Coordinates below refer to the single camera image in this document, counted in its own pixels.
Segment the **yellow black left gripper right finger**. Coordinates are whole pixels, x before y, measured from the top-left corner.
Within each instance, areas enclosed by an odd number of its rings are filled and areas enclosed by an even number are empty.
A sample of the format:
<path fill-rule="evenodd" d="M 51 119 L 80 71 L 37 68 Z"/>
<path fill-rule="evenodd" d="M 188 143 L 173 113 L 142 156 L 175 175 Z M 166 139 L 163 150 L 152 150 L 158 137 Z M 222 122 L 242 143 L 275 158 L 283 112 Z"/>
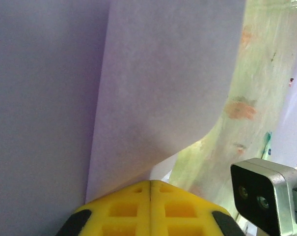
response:
<path fill-rule="evenodd" d="M 243 236 L 229 212 L 190 192 L 150 181 L 152 236 Z"/>

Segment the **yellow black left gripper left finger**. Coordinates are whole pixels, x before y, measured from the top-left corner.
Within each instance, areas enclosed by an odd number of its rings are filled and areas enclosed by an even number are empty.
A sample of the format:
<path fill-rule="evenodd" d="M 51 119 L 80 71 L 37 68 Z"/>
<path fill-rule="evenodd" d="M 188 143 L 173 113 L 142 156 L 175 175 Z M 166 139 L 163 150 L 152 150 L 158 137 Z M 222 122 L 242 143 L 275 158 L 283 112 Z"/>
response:
<path fill-rule="evenodd" d="M 150 181 L 140 181 L 76 209 L 58 236 L 150 235 Z"/>

